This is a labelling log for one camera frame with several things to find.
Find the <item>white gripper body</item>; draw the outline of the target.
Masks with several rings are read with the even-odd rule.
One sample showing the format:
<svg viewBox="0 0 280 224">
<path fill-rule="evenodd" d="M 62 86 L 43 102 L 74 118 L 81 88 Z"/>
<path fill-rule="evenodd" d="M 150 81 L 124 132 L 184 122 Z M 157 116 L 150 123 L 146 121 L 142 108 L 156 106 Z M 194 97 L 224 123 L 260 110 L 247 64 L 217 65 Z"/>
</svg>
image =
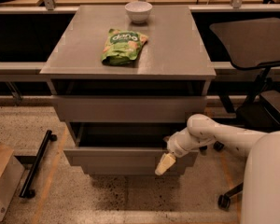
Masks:
<svg viewBox="0 0 280 224">
<path fill-rule="evenodd" d="M 167 141 L 167 150 L 177 158 L 184 157 L 191 150 L 203 147 L 205 140 L 189 133 L 185 128 L 171 135 Z"/>
</svg>

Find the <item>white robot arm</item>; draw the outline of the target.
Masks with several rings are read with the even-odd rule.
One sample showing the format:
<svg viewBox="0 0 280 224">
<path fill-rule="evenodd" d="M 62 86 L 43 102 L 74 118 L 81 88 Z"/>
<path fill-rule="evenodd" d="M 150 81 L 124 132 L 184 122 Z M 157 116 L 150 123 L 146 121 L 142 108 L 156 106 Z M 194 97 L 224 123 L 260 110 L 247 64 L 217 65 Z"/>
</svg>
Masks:
<svg viewBox="0 0 280 224">
<path fill-rule="evenodd" d="M 216 141 L 247 156 L 241 224 L 280 224 L 280 131 L 264 133 L 192 115 L 187 127 L 167 140 L 155 174 L 163 175 L 176 159 Z"/>
</svg>

